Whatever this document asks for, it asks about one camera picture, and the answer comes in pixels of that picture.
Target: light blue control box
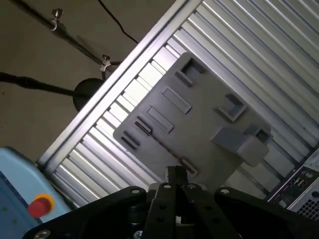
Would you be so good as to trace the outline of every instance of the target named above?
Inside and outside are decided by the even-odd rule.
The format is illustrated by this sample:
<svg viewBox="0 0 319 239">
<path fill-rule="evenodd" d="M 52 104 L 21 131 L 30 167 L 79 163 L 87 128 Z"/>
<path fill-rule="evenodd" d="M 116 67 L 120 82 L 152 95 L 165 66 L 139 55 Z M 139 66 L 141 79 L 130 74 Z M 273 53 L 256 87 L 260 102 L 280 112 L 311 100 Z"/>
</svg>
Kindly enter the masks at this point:
<svg viewBox="0 0 319 239">
<path fill-rule="evenodd" d="M 52 207 L 46 215 L 34 218 L 28 207 L 39 195 L 47 195 Z M 31 228 L 69 211 L 33 162 L 11 148 L 0 148 L 1 239 L 21 239 Z"/>
</svg>

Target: concrete floor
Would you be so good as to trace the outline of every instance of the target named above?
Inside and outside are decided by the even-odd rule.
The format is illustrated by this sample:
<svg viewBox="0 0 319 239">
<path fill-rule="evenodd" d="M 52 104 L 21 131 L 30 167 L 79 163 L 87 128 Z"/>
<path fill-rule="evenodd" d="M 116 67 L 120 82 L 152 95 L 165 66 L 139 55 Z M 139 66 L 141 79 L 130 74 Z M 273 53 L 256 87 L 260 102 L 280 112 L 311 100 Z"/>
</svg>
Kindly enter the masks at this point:
<svg viewBox="0 0 319 239">
<path fill-rule="evenodd" d="M 97 0 L 26 0 L 46 17 L 62 8 L 72 36 L 97 55 L 123 60 L 135 47 Z M 126 32 L 140 41 L 174 0 L 104 0 Z M 8 0 L 0 1 L 0 72 L 33 77 L 74 89 L 86 78 L 100 78 L 99 66 Z M 11 146 L 36 161 L 77 112 L 72 98 L 0 83 L 0 146 Z"/>
</svg>

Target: red emergency stop button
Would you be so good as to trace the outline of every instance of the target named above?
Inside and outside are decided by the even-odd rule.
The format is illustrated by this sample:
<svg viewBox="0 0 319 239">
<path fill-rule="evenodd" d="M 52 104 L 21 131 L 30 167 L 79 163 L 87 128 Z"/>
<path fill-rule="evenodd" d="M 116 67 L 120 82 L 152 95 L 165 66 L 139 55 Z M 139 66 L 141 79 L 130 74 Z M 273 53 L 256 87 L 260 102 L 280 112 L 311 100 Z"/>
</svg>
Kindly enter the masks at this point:
<svg viewBox="0 0 319 239">
<path fill-rule="evenodd" d="M 48 214 L 52 209 L 50 200 L 47 198 L 37 198 L 28 206 L 28 212 L 34 218 L 40 218 Z"/>
</svg>

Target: cable clip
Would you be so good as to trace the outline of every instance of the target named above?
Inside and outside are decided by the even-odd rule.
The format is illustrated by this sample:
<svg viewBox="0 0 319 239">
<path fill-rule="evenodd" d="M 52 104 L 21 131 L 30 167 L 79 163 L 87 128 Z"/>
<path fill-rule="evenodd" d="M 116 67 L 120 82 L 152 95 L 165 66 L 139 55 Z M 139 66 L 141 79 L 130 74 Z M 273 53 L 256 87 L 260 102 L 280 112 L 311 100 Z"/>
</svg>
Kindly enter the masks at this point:
<svg viewBox="0 0 319 239">
<path fill-rule="evenodd" d="M 109 66 L 111 66 L 110 57 L 107 55 L 103 55 L 103 62 L 101 64 L 100 71 L 105 72 L 106 68 L 108 68 Z"/>
</svg>

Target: black round base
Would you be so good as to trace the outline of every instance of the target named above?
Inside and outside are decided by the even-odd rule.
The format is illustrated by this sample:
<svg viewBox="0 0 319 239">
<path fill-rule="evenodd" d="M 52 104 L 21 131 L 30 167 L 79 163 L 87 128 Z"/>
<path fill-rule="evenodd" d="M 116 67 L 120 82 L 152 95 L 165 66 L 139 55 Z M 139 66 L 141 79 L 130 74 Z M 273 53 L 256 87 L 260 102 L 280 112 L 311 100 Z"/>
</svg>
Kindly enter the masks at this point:
<svg viewBox="0 0 319 239">
<path fill-rule="evenodd" d="M 76 110 L 79 112 L 90 98 L 97 92 L 97 90 L 103 85 L 104 81 L 97 78 L 89 78 L 81 81 L 74 89 L 74 92 L 78 95 L 87 95 L 88 97 L 73 96 L 73 104 Z"/>
</svg>

